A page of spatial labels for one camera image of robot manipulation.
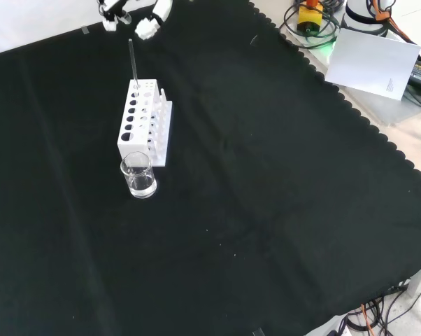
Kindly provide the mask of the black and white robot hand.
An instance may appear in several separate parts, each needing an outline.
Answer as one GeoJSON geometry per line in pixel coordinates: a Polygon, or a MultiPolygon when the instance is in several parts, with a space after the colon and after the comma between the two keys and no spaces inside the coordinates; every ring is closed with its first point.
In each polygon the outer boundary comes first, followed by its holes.
{"type": "MultiPolygon", "coordinates": [[[[125,0],[97,1],[99,14],[102,16],[102,25],[107,32],[116,32],[119,22],[124,25],[130,25],[132,18],[124,7],[127,4],[125,0]]],[[[143,18],[135,28],[135,34],[140,40],[151,39],[167,21],[173,7],[172,0],[160,1],[138,1],[138,9],[154,4],[149,17],[143,18]]]]}

